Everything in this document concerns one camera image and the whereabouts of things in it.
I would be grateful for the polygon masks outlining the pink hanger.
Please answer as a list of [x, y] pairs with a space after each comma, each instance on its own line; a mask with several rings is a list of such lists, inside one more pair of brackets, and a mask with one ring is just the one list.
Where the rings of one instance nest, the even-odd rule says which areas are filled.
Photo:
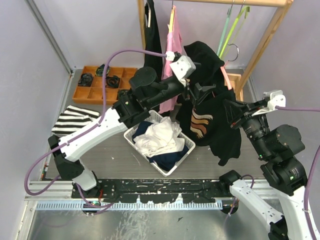
[[235, 49], [236, 49], [236, 56], [235, 56], [234, 59], [227, 60], [227, 61], [224, 63], [224, 65], [220, 67], [220, 70], [221, 70], [221, 73], [222, 73], [222, 75], [223, 75], [223, 78], [224, 78], [224, 81], [225, 81], [225, 83], [226, 83], [226, 86], [227, 86], [228, 90], [231, 90], [233, 87], [232, 87], [230, 78], [229, 78], [229, 76], [228, 76], [228, 74], [227, 74], [226, 66], [228, 65], [229, 62], [234, 62], [234, 61], [236, 61], [236, 60], [238, 59], [240, 50], [239, 50], [239, 47], [238, 47], [235, 43], [228, 43], [227, 45], [228, 45], [229, 47], [230, 47], [230, 46], [234, 46], [234, 47], [235, 47]]

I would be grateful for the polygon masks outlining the plain black t shirt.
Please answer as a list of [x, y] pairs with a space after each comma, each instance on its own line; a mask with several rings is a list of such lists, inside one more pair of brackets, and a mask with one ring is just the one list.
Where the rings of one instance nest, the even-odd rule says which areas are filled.
[[198, 105], [183, 100], [176, 120], [182, 132], [197, 146], [210, 147], [212, 154], [219, 158], [218, 165], [224, 166], [231, 158], [239, 158], [241, 153], [241, 132], [232, 129], [227, 120], [224, 101], [235, 101], [233, 89], [225, 86], [221, 71], [224, 62], [204, 42], [195, 41], [184, 46], [184, 51], [193, 62], [200, 65], [190, 75], [190, 87], [214, 86], [212, 92]]

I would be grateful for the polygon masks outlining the white t shirt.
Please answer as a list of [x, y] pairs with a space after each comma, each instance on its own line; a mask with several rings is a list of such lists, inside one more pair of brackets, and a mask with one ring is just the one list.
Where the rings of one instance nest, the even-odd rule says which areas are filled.
[[180, 125], [164, 117], [160, 122], [152, 123], [146, 131], [134, 136], [134, 148], [143, 156], [152, 158], [157, 155], [181, 152], [185, 139], [179, 137], [182, 132]]

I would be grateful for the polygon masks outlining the mint green hanger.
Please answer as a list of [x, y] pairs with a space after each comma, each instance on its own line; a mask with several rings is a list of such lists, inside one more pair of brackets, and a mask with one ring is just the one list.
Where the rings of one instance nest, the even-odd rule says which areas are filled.
[[221, 50], [222, 50], [222, 46], [223, 46], [223, 43], [224, 43], [226, 31], [227, 31], [227, 28], [228, 28], [228, 25], [229, 25], [229, 21], [230, 21], [230, 17], [231, 17], [231, 14], [232, 14], [232, 9], [233, 9], [233, 5], [231, 5], [231, 7], [229, 7], [229, 9], [227, 11], [227, 14], [226, 14], [224, 27], [223, 27], [223, 30], [222, 30], [222, 33], [221, 33], [221, 36], [220, 36], [220, 41], [219, 41], [218, 49], [217, 49], [217, 52], [216, 52], [217, 55], [219, 55], [221, 53]]

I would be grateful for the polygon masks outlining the lime green hanger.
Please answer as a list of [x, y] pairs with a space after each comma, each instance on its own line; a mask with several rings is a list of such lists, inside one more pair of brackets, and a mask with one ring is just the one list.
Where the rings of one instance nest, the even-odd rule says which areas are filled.
[[[233, 44], [235, 39], [237, 38], [238, 34], [239, 34], [239, 31], [240, 29], [242, 28], [248, 14], [250, 12], [250, 7], [249, 6], [242, 6], [240, 8], [240, 12], [238, 13], [238, 15], [236, 16], [226, 38], [224, 39], [224, 43], [222, 44], [222, 49], [221, 49], [221, 52], [220, 54], [218, 55], [220, 59], [223, 59], [223, 57], [225, 56], [225, 54], [228, 53], [229, 51], [229, 47], [227, 48], [226, 52], [225, 52], [225, 49], [227, 47], [228, 44]], [[239, 20], [241, 19], [241, 17], [243, 17], [243, 21], [241, 22], [241, 25], [240, 27], [237, 29], [236, 33], [234, 33], [236, 27], [237, 27], [237, 24], [239, 22]]]

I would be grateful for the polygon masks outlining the navy blue t shirt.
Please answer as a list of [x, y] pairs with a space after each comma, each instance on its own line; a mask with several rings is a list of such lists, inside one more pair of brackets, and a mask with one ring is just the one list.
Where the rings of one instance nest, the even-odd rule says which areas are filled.
[[[133, 137], [143, 134], [147, 130], [147, 127], [149, 127], [151, 124], [152, 123], [150, 122], [142, 121], [139, 124], [139, 128], [137, 129]], [[168, 171], [175, 164], [175, 162], [178, 161], [179, 156], [178, 156], [178, 152], [173, 152], [173, 153], [160, 154], [153, 157], [154, 159], [158, 158], [158, 161], [160, 161], [160, 163], [164, 165], [162, 166], [162, 168]]]

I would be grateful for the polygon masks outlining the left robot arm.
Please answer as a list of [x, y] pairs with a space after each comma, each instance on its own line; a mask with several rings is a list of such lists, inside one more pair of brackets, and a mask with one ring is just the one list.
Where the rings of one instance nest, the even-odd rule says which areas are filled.
[[100, 185], [93, 171], [81, 161], [81, 156], [104, 140], [126, 131], [149, 117], [149, 111], [179, 95], [190, 93], [187, 78], [197, 64], [186, 56], [170, 63], [173, 75], [157, 82], [157, 73], [151, 67], [138, 69], [129, 80], [130, 90], [118, 98], [93, 122], [63, 137], [48, 139], [55, 166], [64, 181], [73, 181], [88, 198], [100, 193]]

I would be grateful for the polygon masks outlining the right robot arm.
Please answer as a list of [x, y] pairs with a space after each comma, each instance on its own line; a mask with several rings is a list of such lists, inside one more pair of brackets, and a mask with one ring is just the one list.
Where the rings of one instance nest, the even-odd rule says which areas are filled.
[[257, 102], [224, 100], [222, 104], [230, 127], [244, 130], [263, 161], [260, 167], [263, 176], [274, 190], [282, 210], [272, 208], [234, 170], [220, 176], [220, 193], [243, 203], [264, 224], [271, 240], [319, 239], [309, 203], [313, 172], [306, 172], [296, 158], [305, 149], [302, 136], [296, 127], [288, 124], [270, 130], [267, 121], [268, 113], [287, 109], [283, 92], [265, 92], [263, 99]]

